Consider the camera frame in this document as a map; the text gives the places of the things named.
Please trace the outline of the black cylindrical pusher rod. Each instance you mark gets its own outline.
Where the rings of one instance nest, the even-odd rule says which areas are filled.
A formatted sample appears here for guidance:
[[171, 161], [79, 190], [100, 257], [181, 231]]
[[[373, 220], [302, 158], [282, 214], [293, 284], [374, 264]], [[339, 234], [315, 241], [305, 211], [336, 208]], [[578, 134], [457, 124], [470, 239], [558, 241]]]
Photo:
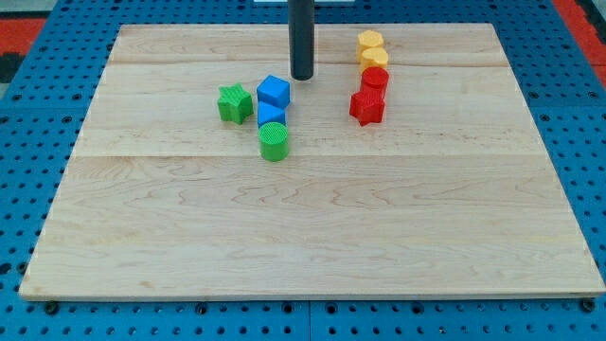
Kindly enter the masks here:
[[314, 71], [314, 1], [288, 1], [291, 76], [308, 81]]

